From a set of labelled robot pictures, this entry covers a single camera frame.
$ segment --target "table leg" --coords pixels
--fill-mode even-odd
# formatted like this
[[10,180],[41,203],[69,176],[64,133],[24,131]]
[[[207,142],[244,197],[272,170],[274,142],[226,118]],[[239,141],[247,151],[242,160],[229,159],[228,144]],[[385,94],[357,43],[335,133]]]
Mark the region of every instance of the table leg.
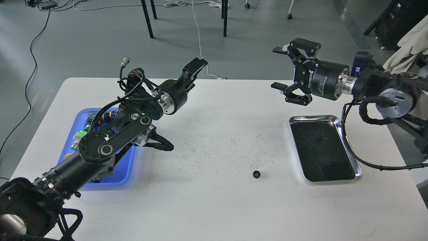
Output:
[[158,16],[156,15],[155,2],[153,0],[150,0],[150,4],[152,6],[153,18],[157,19]]
[[226,37],[227,32],[227,6],[229,0],[223,0],[224,5],[221,6],[221,9],[224,9],[224,26],[223,26],[223,37]]
[[224,0],[221,0],[221,18],[224,18]]
[[141,0],[141,5],[143,6],[144,17],[146,18],[147,29],[149,30],[150,38],[153,39],[152,25],[150,24],[149,12],[147,11],[146,0]]

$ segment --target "stainless steel tray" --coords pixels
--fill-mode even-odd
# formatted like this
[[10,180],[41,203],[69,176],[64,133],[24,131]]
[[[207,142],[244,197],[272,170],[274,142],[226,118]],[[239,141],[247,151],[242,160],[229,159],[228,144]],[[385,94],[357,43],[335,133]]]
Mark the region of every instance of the stainless steel tray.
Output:
[[361,179],[363,172],[345,148],[342,123],[336,116],[294,116],[289,124],[307,181],[338,184]]

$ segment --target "blue plastic tray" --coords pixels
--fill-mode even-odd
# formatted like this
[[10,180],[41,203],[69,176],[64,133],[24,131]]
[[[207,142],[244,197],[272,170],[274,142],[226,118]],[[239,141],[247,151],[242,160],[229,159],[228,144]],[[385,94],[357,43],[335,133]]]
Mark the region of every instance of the blue plastic tray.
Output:
[[[74,150],[71,149],[71,145],[74,142],[73,137],[77,132],[81,131],[87,125],[88,115],[92,111],[99,111],[101,108],[87,108],[81,110],[74,119],[74,123],[71,127],[70,133],[68,134],[67,140],[62,148],[61,156],[59,157],[58,163],[65,160],[66,154],[74,153]],[[108,111],[116,111],[117,108],[110,108]],[[134,163],[135,157],[135,147],[131,149],[122,157],[122,159],[117,163],[116,168],[114,169],[113,176],[108,176],[101,178],[99,183],[90,181],[83,188],[97,188],[97,187],[119,187],[125,184],[131,177],[132,165]]]

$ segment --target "screw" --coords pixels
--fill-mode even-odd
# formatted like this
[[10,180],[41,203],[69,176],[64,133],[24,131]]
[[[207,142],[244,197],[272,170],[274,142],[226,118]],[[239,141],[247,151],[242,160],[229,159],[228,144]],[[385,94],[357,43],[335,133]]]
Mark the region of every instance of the screw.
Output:
[[138,119],[140,117],[140,115],[139,114],[137,114],[137,113],[133,113],[132,115],[131,115],[131,119],[132,120],[136,120],[136,119]]

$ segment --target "small gear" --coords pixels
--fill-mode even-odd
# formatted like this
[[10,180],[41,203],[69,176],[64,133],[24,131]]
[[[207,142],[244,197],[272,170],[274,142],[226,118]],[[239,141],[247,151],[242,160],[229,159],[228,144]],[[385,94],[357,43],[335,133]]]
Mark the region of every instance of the small gear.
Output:
[[259,171],[254,171],[253,172],[253,177],[254,178],[259,178],[260,177],[260,172]]

